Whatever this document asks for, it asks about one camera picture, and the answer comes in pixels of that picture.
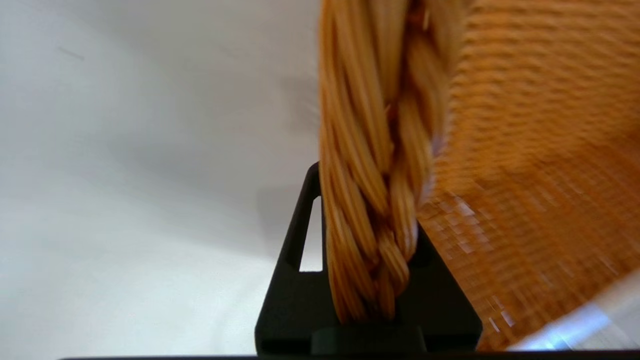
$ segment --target white backdrop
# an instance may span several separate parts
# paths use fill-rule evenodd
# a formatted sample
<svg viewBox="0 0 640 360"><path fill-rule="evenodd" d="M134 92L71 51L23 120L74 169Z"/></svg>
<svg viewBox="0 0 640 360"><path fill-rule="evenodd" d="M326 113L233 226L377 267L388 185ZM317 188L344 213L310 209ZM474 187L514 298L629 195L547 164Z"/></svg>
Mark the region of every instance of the white backdrop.
<svg viewBox="0 0 640 360"><path fill-rule="evenodd" d="M254 351L317 159L317 12L0 0L0 357Z"/></svg>

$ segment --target orange woven fabric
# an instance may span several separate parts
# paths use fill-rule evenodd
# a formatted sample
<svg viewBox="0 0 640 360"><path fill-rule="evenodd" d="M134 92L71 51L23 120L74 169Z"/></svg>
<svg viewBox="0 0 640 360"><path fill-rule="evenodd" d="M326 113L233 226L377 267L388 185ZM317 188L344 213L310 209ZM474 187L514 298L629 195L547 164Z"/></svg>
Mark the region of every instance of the orange woven fabric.
<svg viewBox="0 0 640 360"><path fill-rule="evenodd" d="M419 220L484 322L537 331L640 266L640 2L477 0Z"/></svg>

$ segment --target black plastic holder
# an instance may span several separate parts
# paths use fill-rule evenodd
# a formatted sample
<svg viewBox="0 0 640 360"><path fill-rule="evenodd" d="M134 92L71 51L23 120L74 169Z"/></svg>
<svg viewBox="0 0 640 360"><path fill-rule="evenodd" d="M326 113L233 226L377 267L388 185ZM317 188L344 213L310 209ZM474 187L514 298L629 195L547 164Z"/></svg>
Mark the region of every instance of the black plastic holder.
<svg viewBox="0 0 640 360"><path fill-rule="evenodd" d="M482 322L421 227L416 253L409 262L409 285L396 300L396 319L392 323L341 326L326 270L324 205L323 270L300 272L311 209L318 196L316 163L307 172L255 326L258 355L475 350Z"/></svg>

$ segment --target twisted rope strand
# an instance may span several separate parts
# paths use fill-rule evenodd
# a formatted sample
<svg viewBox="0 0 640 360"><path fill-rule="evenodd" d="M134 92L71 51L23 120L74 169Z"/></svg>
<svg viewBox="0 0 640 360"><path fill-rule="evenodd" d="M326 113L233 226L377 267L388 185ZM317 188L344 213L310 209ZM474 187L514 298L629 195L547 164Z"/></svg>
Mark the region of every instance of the twisted rope strand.
<svg viewBox="0 0 640 360"><path fill-rule="evenodd" d="M462 15L452 0L324 0L320 182L342 323L393 319L408 285Z"/></svg>

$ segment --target rectangular cutout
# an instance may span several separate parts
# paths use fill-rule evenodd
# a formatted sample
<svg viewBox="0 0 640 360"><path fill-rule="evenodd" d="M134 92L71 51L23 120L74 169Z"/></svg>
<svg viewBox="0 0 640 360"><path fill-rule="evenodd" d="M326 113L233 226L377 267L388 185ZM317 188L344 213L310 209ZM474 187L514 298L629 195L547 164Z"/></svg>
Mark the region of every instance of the rectangular cutout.
<svg viewBox="0 0 640 360"><path fill-rule="evenodd" d="M311 208L300 272L321 272L322 270L322 200L316 197Z"/></svg>

